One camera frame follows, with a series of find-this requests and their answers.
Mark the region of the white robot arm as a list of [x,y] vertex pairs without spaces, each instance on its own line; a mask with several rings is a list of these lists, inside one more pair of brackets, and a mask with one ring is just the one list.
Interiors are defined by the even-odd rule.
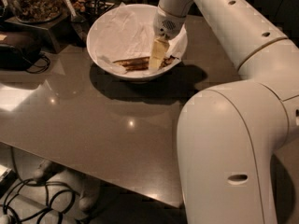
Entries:
[[246,0],[160,0],[155,33],[176,37],[192,4],[240,79],[198,92],[181,110],[188,224],[278,224],[270,162],[298,136],[298,48]]

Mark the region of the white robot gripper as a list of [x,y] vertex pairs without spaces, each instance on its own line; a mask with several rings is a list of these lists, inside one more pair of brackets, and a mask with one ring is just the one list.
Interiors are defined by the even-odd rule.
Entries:
[[185,17],[174,16],[157,7],[153,19],[153,31],[159,37],[153,40],[151,55],[149,57],[149,70],[159,69],[169,49],[169,42],[167,40],[172,40],[180,33],[185,20]]

